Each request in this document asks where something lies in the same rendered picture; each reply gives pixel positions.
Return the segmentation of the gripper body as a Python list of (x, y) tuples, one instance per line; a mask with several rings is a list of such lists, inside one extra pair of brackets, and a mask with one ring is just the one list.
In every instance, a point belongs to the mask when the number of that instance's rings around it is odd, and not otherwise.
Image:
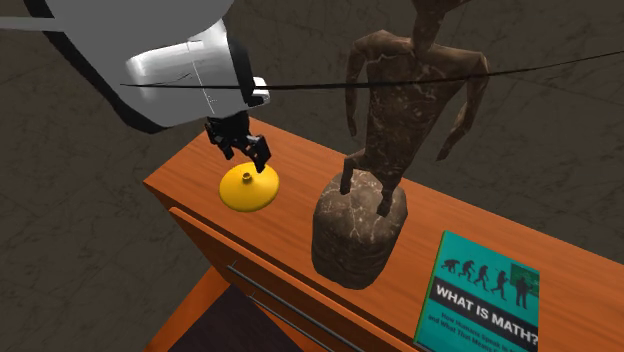
[(205, 129), (210, 142), (220, 148), (245, 148), (250, 145), (249, 125), (248, 113), (241, 111), (225, 118), (208, 117)]

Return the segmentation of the yellow round lid with knob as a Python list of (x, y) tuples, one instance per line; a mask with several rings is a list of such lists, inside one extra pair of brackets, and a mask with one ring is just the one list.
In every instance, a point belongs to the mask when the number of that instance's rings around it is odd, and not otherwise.
[(221, 201), (230, 209), (255, 212), (276, 198), (279, 187), (279, 176), (271, 166), (258, 172), (253, 162), (247, 162), (231, 168), (222, 177), (218, 191)]

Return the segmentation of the orange wooden chest of drawers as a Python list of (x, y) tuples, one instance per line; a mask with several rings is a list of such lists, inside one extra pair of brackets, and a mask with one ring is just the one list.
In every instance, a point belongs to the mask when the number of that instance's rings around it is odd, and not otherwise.
[(230, 283), (338, 352), (417, 352), (413, 342), (440, 237), (450, 230), (540, 273), (538, 352), (624, 352), (624, 265), (411, 181), (408, 217), (377, 280), (349, 290), (311, 261), (317, 200), (341, 170), (331, 149), (263, 123), (280, 188), (252, 213), (225, 206), (230, 169), (199, 135), (145, 186)]

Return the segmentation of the brown stone human figure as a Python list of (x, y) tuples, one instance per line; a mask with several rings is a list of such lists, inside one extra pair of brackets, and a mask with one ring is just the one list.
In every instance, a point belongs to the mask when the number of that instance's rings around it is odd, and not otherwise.
[(314, 269), (348, 289), (368, 287), (383, 271), (408, 215), (399, 184), (448, 102), (467, 90), (439, 160), (472, 128), (489, 83), (483, 53), (436, 42), (445, 15), (471, 0), (410, 1), (416, 10), (410, 36), (379, 30), (351, 47), (346, 118), (355, 135), (355, 85), (365, 73), (370, 85), (365, 146), (345, 158), (313, 214)]

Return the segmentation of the teal book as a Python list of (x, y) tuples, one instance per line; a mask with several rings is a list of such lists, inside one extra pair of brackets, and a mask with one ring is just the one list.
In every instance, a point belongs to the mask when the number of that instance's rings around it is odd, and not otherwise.
[(444, 231), (413, 343), (427, 352), (538, 352), (540, 272)]

